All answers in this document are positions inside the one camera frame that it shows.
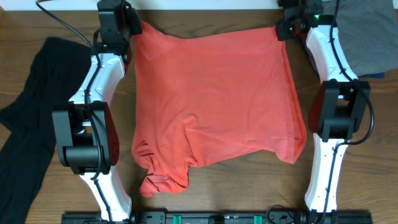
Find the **red soccer t-shirt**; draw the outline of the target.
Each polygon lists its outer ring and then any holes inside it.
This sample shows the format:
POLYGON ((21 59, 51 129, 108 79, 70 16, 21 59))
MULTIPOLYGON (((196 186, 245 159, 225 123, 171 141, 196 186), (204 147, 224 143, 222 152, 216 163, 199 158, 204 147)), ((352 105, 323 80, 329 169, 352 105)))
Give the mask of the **red soccer t-shirt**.
POLYGON ((135 44, 142 196, 183 192, 189 168, 260 150, 296 162, 307 132, 273 27, 181 39, 143 22, 135 44))

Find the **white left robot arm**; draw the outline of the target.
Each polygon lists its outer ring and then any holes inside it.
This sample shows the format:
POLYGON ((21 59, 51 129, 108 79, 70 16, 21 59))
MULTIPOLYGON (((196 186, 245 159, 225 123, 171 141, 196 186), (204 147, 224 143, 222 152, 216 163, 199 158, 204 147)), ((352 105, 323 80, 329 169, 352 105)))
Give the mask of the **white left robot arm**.
POLYGON ((123 0, 97 3, 90 69, 68 102, 52 111, 58 157, 91 189, 97 213, 64 213, 62 223, 134 223, 132 200, 116 164, 119 138, 109 105, 131 62, 130 40, 141 34, 136 10, 123 0))

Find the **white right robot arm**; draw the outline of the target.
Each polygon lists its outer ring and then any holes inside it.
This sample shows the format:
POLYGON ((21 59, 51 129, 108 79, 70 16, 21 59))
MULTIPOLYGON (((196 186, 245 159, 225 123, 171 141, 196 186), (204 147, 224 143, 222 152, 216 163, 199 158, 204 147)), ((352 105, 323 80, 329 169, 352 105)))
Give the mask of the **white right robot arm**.
POLYGON ((278 0, 277 3, 284 10, 284 16, 276 22, 277 38, 301 40, 315 62, 320 79, 307 118, 315 152, 305 204, 311 214, 323 221, 337 213, 336 192, 347 148, 362 144, 373 131, 371 120, 365 136, 352 140, 364 112, 368 110, 374 116, 370 86, 358 79, 346 60, 336 13, 325 14, 322 1, 278 0))

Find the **grey folded garment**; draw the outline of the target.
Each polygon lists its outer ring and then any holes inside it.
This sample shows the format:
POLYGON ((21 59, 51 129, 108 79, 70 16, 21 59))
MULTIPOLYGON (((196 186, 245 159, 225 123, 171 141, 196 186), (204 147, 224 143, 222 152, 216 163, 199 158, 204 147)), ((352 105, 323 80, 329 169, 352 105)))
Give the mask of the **grey folded garment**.
POLYGON ((341 0, 336 23, 346 60, 358 77, 397 68, 392 0, 341 0))

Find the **black garment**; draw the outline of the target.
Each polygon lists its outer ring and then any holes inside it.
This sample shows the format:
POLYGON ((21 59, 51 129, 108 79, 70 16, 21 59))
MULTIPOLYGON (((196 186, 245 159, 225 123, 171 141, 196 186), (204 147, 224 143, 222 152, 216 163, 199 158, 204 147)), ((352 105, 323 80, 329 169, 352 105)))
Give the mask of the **black garment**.
POLYGON ((90 66, 89 47, 49 37, 22 93, 1 110, 11 132, 1 149, 1 223, 25 222, 55 151, 52 110, 77 92, 90 66))

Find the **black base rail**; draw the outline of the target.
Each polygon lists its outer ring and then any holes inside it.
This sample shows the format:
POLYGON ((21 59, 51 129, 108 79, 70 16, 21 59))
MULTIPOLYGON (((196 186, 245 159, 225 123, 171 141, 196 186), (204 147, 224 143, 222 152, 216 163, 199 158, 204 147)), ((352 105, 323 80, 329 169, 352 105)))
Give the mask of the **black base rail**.
POLYGON ((291 208, 271 207, 265 213, 172 213, 151 211, 135 214, 121 223, 130 224, 373 224, 371 212, 365 210, 304 212, 291 208))

